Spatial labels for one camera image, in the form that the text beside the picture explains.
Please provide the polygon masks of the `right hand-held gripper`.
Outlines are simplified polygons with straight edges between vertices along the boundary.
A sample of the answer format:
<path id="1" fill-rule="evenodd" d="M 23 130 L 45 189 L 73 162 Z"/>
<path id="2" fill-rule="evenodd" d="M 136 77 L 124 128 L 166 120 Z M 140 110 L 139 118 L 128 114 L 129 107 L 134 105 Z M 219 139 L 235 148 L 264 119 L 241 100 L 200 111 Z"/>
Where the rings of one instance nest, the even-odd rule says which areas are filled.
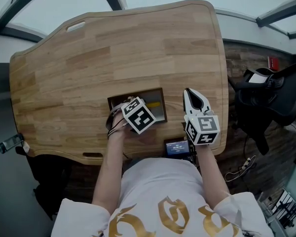
<path id="1" fill-rule="evenodd" d="M 208 99 L 200 92 L 185 88 L 183 92 L 185 132 L 193 145 L 214 144 L 220 134 L 218 116 L 211 110 Z"/>

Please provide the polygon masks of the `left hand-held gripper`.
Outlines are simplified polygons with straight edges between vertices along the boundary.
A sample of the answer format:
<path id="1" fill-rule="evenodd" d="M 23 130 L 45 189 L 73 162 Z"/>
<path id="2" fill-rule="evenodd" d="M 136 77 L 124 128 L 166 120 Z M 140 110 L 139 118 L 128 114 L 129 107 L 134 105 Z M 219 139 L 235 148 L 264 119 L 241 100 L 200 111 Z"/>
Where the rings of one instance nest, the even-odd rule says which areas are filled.
<path id="1" fill-rule="evenodd" d="M 123 104 L 121 110 L 124 119 L 138 134 L 143 133 L 156 122 L 155 116 L 139 97 Z"/>

